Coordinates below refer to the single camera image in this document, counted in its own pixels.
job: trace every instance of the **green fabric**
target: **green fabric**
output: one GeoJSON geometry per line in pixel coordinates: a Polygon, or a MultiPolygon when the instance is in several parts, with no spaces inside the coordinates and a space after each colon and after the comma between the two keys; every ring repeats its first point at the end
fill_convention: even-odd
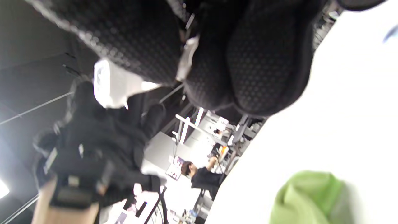
{"type": "Polygon", "coordinates": [[[347,205],[341,201],[343,187],[330,173],[295,174],[279,190],[269,223],[350,224],[347,209],[341,209],[347,205]]]}

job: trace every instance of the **cable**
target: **cable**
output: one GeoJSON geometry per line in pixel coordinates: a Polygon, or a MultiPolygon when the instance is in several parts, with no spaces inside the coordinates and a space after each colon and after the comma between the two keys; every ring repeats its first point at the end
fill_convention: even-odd
{"type": "Polygon", "coordinates": [[[162,224],[164,224],[163,215],[160,216],[160,217],[161,217],[161,219],[162,219],[162,224]]]}

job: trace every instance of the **desk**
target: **desk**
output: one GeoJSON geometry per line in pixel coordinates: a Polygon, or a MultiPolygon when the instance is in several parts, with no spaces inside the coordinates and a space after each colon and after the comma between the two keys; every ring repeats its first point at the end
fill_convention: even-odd
{"type": "Polygon", "coordinates": [[[277,191],[302,170],[344,180],[356,223],[398,223],[398,57],[387,58],[382,45],[397,8],[389,0],[341,15],[316,52],[304,94],[259,131],[206,224],[268,223],[277,191]]]}

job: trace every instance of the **person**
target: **person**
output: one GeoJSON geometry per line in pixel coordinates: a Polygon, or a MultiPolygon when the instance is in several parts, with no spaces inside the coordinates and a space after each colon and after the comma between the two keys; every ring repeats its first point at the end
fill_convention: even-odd
{"type": "Polygon", "coordinates": [[[202,168],[197,168],[191,161],[184,162],[181,167],[181,174],[190,176],[192,184],[211,185],[219,187],[223,174],[213,173],[210,170],[217,162],[216,157],[211,157],[209,163],[202,168]]]}

